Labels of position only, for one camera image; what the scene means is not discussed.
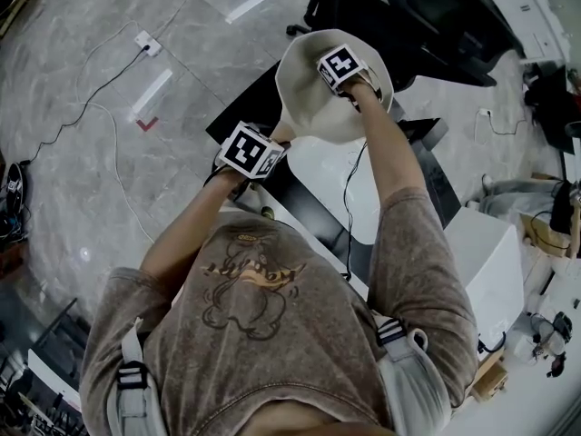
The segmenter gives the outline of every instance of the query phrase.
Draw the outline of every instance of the forearm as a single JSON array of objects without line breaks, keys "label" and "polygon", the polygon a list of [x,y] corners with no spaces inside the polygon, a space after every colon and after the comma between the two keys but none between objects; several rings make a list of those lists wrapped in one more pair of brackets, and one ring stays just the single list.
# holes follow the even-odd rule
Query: forearm
[{"label": "forearm", "polygon": [[222,204],[239,183],[240,176],[234,173],[221,173],[209,181],[157,238],[141,269],[177,294]]},{"label": "forearm", "polygon": [[423,173],[408,138],[364,84],[352,87],[359,103],[379,201],[405,187],[425,188]]}]

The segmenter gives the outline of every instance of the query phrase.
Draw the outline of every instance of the black table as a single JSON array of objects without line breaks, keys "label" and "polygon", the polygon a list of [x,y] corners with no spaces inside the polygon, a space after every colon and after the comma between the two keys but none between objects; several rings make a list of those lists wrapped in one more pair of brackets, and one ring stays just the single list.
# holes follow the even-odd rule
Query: black table
[{"label": "black table", "polygon": [[[246,89],[222,114],[206,128],[218,143],[223,143],[239,121],[257,124],[261,132],[270,135],[281,119],[282,103],[274,75],[278,64],[264,73]],[[428,187],[429,196],[436,208],[442,226],[446,227],[460,208],[452,186],[431,152],[448,130],[439,119],[400,121]],[[263,187],[343,263],[347,261],[347,230],[317,198],[291,172],[286,158],[280,162]],[[364,283],[368,283],[369,259],[373,246],[353,238],[351,245],[351,270]]]}]

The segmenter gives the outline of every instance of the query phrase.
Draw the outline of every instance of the gray pants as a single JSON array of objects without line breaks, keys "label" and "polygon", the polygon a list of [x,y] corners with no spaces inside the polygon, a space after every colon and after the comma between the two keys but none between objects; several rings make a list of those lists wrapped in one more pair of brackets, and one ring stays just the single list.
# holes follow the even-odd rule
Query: gray pants
[{"label": "gray pants", "polygon": [[519,214],[537,215],[537,219],[548,223],[561,184],[541,179],[500,181],[492,185],[490,194],[482,199],[478,209],[512,223]]}]

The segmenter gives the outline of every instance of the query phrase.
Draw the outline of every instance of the beige bucket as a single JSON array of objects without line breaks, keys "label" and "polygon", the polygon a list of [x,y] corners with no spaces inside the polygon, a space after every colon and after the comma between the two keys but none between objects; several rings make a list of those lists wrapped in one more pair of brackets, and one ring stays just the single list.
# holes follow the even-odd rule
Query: beige bucket
[{"label": "beige bucket", "polygon": [[389,73],[378,52],[351,34],[328,29],[296,38],[276,72],[282,100],[281,121],[297,136],[312,135],[335,144],[363,137],[361,115],[349,99],[333,95],[317,71],[317,61],[332,48],[348,44],[379,79],[386,111],[393,100]]}]

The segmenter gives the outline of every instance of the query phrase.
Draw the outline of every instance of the white tape on floor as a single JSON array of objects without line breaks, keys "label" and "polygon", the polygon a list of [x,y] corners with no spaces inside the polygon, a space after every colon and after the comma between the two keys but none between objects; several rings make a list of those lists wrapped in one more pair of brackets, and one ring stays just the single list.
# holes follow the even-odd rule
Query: white tape on floor
[{"label": "white tape on floor", "polygon": [[139,100],[135,102],[133,106],[133,111],[136,114],[142,111],[142,109],[152,100],[153,96],[158,93],[158,91],[168,82],[168,80],[172,77],[172,70],[166,69],[163,73],[161,73],[153,84],[148,87],[148,89],[143,93]]},{"label": "white tape on floor", "polygon": [[264,0],[247,0],[238,8],[235,8],[228,16],[226,16],[226,23],[231,25],[235,20],[249,12],[254,6],[261,4]]}]

